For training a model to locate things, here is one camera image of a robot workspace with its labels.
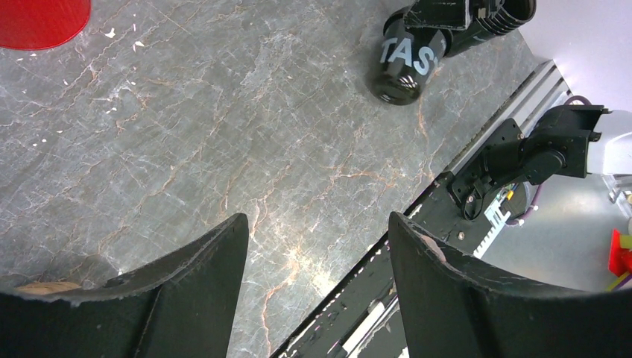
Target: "marble countertop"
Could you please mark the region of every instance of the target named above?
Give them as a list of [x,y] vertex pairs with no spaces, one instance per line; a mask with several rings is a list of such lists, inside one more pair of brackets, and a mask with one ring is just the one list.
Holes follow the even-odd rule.
[[365,75],[404,1],[93,4],[0,49],[0,283],[94,287],[243,212],[229,357],[269,355],[537,64],[511,34],[393,107]]

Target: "purple cable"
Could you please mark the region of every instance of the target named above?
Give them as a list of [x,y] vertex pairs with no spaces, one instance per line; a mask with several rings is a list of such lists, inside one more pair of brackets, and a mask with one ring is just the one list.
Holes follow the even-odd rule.
[[[569,97],[569,99],[567,99],[566,102],[564,102],[564,105],[567,106],[567,105],[571,104],[574,101],[580,101],[585,106],[592,105],[592,103],[590,103],[588,98],[586,98],[586,97],[584,97],[582,95],[573,95],[573,96]],[[527,209],[527,211],[524,214],[522,214],[521,216],[518,216],[517,218],[515,218],[514,220],[508,221],[507,225],[509,225],[509,226],[516,226],[516,225],[519,225],[519,223],[520,223],[519,221],[520,220],[526,220],[534,212],[534,207],[536,207],[536,204],[538,202],[538,199],[540,198],[540,193],[541,192],[542,192],[542,184],[540,184],[537,187],[537,189],[535,189],[534,198],[533,198],[533,200],[531,200],[531,205],[529,205],[529,208]]]

